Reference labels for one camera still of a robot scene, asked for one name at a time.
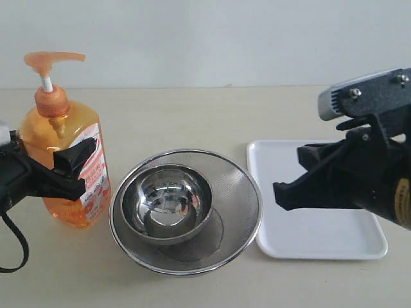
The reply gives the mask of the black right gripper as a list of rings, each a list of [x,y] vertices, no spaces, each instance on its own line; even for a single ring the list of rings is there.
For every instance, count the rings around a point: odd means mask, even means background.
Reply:
[[[410,229],[409,117],[370,115],[342,122],[337,130],[345,132],[344,142],[297,148],[306,172],[272,184],[276,203],[286,211],[365,209]]]

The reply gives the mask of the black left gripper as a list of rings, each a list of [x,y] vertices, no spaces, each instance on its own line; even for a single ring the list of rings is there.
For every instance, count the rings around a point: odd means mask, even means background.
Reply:
[[[49,169],[27,154],[15,130],[10,135],[9,145],[1,147],[1,213],[28,196],[75,201],[85,192],[80,173],[96,149],[96,139],[55,151]]]

